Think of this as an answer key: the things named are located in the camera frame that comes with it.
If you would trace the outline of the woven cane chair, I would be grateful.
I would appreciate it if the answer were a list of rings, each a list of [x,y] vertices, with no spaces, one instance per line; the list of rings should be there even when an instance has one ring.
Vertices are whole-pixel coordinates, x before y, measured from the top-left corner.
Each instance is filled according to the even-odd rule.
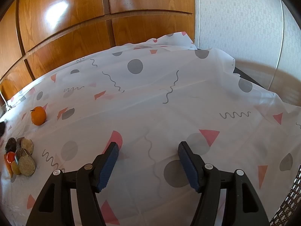
[[[276,214],[270,221],[270,225],[301,226],[301,169],[293,181],[288,195],[282,202]]]

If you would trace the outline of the small orange carrot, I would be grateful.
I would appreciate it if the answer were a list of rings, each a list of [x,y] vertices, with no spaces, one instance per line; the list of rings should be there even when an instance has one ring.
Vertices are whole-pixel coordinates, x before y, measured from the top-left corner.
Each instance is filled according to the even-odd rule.
[[[10,163],[7,160],[7,154],[4,154],[4,161],[5,161],[7,172],[9,174],[10,178],[12,178],[13,177],[13,171],[12,171]]]

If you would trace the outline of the orange with stem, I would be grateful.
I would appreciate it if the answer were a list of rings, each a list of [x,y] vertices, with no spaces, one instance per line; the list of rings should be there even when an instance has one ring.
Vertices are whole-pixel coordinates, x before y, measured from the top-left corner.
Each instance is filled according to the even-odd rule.
[[[31,111],[31,121],[34,125],[40,126],[46,122],[47,114],[42,106],[37,106]]]

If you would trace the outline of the red tomato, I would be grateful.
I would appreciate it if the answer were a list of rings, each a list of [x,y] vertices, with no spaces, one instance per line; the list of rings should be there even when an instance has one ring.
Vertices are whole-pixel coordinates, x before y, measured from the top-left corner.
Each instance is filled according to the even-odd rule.
[[[6,154],[6,159],[7,159],[7,162],[9,164],[11,164],[15,160],[15,153],[14,152],[8,152]]]

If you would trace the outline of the dark cut eggplant piece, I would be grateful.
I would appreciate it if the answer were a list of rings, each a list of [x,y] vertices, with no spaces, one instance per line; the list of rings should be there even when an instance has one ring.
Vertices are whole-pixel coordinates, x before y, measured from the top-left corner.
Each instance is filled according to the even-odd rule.
[[[31,139],[26,139],[25,137],[20,137],[16,140],[16,150],[24,148],[31,155],[34,151],[33,141]]]

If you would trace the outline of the dark brown wrinkled fruit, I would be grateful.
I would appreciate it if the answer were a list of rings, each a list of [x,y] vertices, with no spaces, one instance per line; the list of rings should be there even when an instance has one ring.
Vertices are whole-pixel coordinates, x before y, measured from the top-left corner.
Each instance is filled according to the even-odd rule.
[[[3,136],[6,130],[6,123],[4,121],[0,122],[0,137]]]

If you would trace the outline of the white patterned tablecloth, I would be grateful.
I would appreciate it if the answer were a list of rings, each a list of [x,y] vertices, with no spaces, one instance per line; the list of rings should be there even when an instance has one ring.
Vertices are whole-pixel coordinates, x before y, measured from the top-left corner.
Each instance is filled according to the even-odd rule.
[[[109,225],[189,225],[199,195],[178,157],[186,141],[220,170],[246,172],[271,220],[300,167],[300,107],[241,78],[235,59],[199,50],[179,32],[71,61],[20,89],[3,117],[9,138],[34,145],[36,171],[10,178],[1,210],[25,225],[55,169],[79,169],[116,142],[119,158],[98,194]],[[36,126],[31,110],[42,106]]]

